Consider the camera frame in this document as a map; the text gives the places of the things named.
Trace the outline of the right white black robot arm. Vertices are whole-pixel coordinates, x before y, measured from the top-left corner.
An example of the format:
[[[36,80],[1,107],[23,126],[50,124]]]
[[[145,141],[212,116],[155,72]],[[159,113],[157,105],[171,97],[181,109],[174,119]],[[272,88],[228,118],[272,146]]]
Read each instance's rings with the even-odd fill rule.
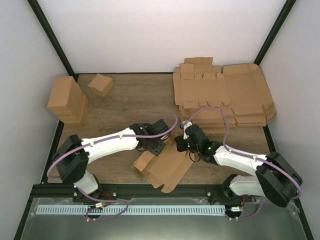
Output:
[[[285,208],[299,196],[303,180],[278,152],[253,154],[229,147],[224,142],[209,140],[198,125],[187,121],[180,128],[183,135],[174,139],[178,152],[188,152],[206,163],[248,174],[233,175],[227,180],[228,185],[222,188],[225,200],[232,202],[241,195],[261,196]]]

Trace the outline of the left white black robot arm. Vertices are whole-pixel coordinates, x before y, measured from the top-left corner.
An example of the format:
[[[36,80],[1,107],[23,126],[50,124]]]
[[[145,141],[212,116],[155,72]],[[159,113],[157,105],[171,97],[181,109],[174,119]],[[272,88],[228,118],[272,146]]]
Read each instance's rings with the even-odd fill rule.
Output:
[[[105,156],[123,151],[149,151],[158,156],[171,135],[163,119],[150,123],[135,123],[124,130],[96,138],[69,136],[53,156],[59,178],[65,185],[75,185],[89,201],[97,202],[102,189],[87,166]]]

